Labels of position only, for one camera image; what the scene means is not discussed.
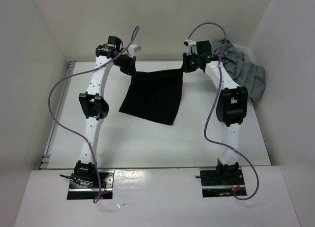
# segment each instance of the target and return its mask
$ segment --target white floor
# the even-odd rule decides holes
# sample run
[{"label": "white floor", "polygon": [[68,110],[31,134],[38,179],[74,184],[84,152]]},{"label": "white floor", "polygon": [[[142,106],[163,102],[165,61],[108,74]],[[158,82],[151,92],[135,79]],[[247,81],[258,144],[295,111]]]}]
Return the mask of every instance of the white floor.
[{"label": "white floor", "polygon": [[[71,170],[31,173],[15,227],[179,226],[298,227],[299,223],[278,166],[256,167],[257,195],[203,198],[198,168],[116,170],[112,200],[66,200]],[[247,191],[256,185],[243,167]]]},{"label": "white floor", "polygon": [[[138,71],[180,68],[182,62],[137,62]],[[94,68],[94,63],[76,63],[73,73]],[[85,92],[91,74],[71,79],[60,122],[84,133],[85,117],[78,96]],[[201,167],[216,166],[224,148],[207,142],[203,129],[215,97],[212,81],[201,70],[184,74],[183,95],[173,126],[146,121],[119,112],[130,85],[130,77],[114,66],[104,98],[110,106],[102,125],[97,160],[99,168]],[[216,115],[208,129],[210,138],[223,141],[224,132]],[[73,169],[83,140],[56,127],[50,143],[49,169]],[[252,102],[240,131],[239,151],[254,165],[270,165]],[[248,165],[240,158],[240,165]]]}]

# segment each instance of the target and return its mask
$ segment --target folded cloth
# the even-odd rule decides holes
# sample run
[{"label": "folded cloth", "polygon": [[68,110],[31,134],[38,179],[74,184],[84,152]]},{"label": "folded cloth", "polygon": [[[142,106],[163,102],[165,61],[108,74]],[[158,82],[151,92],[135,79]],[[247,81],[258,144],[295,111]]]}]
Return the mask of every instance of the folded cloth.
[{"label": "folded cloth", "polygon": [[182,99],[181,69],[136,72],[120,112],[172,125]]},{"label": "folded cloth", "polygon": [[[212,44],[212,51],[220,55],[224,42]],[[259,101],[264,94],[266,83],[265,69],[251,62],[244,61],[244,53],[239,52],[231,43],[225,47],[222,63],[231,78],[241,87],[245,86],[253,101]]]}]

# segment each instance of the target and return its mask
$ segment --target white wall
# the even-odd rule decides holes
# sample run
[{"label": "white wall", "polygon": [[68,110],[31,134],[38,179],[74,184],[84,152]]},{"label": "white wall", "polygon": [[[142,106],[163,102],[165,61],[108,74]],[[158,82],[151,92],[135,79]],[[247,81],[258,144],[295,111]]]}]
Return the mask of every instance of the white wall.
[{"label": "white wall", "polygon": [[0,0],[0,24],[0,222],[9,227],[39,167],[52,124],[48,92],[67,61],[32,0]]},{"label": "white wall", "polygon": [[315,0],[272,0],[250,44],[266,69],[256,113],[303,227],[315,222]]},{"label": "white wall", "polygon": [[[95,48],[116,35],[125,44],[140,25],[139,59],[181,59],[184,40],[200,23],[222,24],[247,45],[270,0],[34,0],[68,60],[93,60]],[[221,40],[217,27],[194,39]]]}]

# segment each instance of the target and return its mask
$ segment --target cable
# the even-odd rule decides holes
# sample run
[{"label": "cable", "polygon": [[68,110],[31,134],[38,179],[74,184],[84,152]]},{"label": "cable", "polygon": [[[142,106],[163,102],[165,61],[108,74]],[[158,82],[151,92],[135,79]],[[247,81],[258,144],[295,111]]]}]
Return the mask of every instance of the cable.
[{"label": "cable", "polygon": [[97,203],[100,199],[100,197],[107,193],[107,192],[104,192],[102,193],[101,191],[101,179],[100,179],[100,175],[99,175],[99,171],[98,171],[98,168],[97,168],[97,164],[96,164],[96,158],[95,158],[95,154],[93,152],[93,148],[92,148],[92,145],[91,143],[89,142],[89,140],[82,134],[80,134],[79,132],[76,132],[64,125],[62,125],[55,117],[52,109],[51,109],[51,104],[50,104],[50,100],[51,100],[51,96],[52,96],[52,93],[53,91],[55,90],[55,88],[61,83],[63,82],[64,80],[67,80],[68,78],[72,78],[74,76],[78,76],[78,75],[82,75],[82,74],[86,74],[86,73],[92,73],[92,72],[96,72],[98,70],[100,70],[101,68],[105,67],[107,64],[115,61],[117,58],[119,58],[127,49],[128,47],[133,43],[134,39],[136,38],[137,34],[138,34],[138,31],[139,31],[139,26],[136,26],[135,29],[133,30],[133,33],[132,33],[132,36],[131,36],[131,40],[130,40],[130,43],[126,46],[126,48],[120,52],[116,57],[112,58],[111,60],[109,60],[108,62],[102,64],[101,66],[95,68],[95,69],[91,69],[91,70],[88,70],[88,71],[84,71],[84,72],[81,72],[81,73],[75,73],[73,75],[70,75],[70,76],[67,76],[61,80],[59,80],[57,83],[55,83],[55,85],[52,87],[50,93],[49,93],[49,96],[48,96],[48,109],[49,109],[49,113],[50,113],[50,116],[52,117],[52,119],[55,121],[56,124],[58,124],[60,127],[64,128],[65,130],[69,131],[69,132],[72,132],[78,136],[80,136],[81,138],[83,138],[89,145],[89,149],[91,151],[91,154],[92,154],[92,159],[93,159],[93,162],[94,162],[94,166],[95,166],[95,169],[96,169],[96,175],[97,175],[97,180],[98,180],[98,194],[97,196],[94,198],[93,200],[93,203]]},{"label": "cable", "polygon": [[244,188],[239,188],[239,189],[237,189],[237,190],[235,190],[235,191],[233,192],[233,196],[234,196],[236,199],[238,199],[238,200],[249,200],[249,199],[253,198],[253,197],[256,195],[256,193],[258,192],[258,188],[259,188],[259,177],[258,177],[258,174],[257,174],[257,171],[256,171],[255,167],[254,167],[253,164],[250,162],[250,160],[247,159],[247,157],[245,157],[242,153],[240,153],[239,151],[237,151],[235,148],[233,148],[233,147],[231,147],[231,146],[229,146],[229,145],[227,145],[227,144],[224,144],[224,143],[222,143],[222,142],[213,141],[213,140],[209,139],[208,136],[207,136],[207,128],[208,128],[208,125],[209,125],[209,121],[210,121],[210,118],[211,118],[211,116],[212,116],[212,113],[213,113],[213,111],[214,111],[214,109],[215,109],[215,107],[216,107],[216,105],[217,105],[217,102],[218,102],[218,99],[219,99],[219,95],[220,95],[220,89],[221,89],[221,86],[222,86],[221,61],[222,61],[222,57],[223,57],[223,54],[224,54],[224,51],[225,51],[226,42],[227,42],[227,37],[226,37],[226,32],[225,32],[224,28],[223,28],[221,25],[219,25],[219,24],[217,24],[217,23],[213,23],[213,22],[206,22],[206,23],[203,23],[203,24],[198,25],[194,30],[192,30],[192,32],[189,34],[189,36],[188,36],[187,39],[190,39],[190,37],[192,36],[192,34],[193,34],[198,28],[200,28],[201,26],[206,25],[206,24],[215,25],[215,26],[219,27],[219,28],[222,30],[222,32],[223,32],[223,34],[224,34],[224,45],[223,45],[221,54],[220,54],[220,56],[219,56],[219,65],[218,65],[218,66],[219,66],[219,72],[220,72],[219,87],[218,87],[218,91],[217,91],[217,94],[216,94],[215,101],[213,102],[213,105],[212,105],[211,110],[210,110],[210,112],[209,112],[209,115],[208,115],[208,118],[207,118],[207,121],[206,121],[206,124],[205,124],[205,128],[204,128],[203,135],[204,135],[204,137],[205,137],[205,139],[206,139],[207,141],[209,141],[209,142],[211,142],[211,143],[214,143],[214,144],[218,144],[218,145],[224,146],[224,147],[228,147],[228,148],[231,149],[232,151],[236,152],[238,155],[240,155],[241,157],[243,157],[243,158],[247,161],[247,163],[251,166],[252,170],[253,170],[254,173],[255,173],[256,179],[257,179],[256,189],[255,189],[255,191],[253,192],[253,194],[250,195],[249,197],[246,197],[246,198],[239,198],[239,197],[236,196],[236,192],[237,192],[238,190],[244,189]]}]

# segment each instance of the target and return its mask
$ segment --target wall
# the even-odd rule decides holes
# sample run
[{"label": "wall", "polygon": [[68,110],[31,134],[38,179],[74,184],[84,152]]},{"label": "wall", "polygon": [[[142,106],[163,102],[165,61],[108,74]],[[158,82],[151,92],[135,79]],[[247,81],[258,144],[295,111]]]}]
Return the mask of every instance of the wall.
[{"label": "wall", "polygon": [[266,69],[256,113],[303,227],[315,215],[315,0],[272,0],[250,44]]},{"label": "wall", "polygon": [[[116,35],[125,44],[133,28],[139,59],[181,59],[184,40],[200,23],[222,24],[234,43],[247,45],[270,0],[34,0],[68,60],[94,60],[95,48]],[[221,40],[203,27],[196,40]]]},{"label": "wall", "polygon": [[[14,225],[30,171],[39,167],[52,124],[47,96],[67,61],[32,0],[0,0],[0,23],[0,220],[6,227]],[[57,92],[54,108],[58,100]]]}]

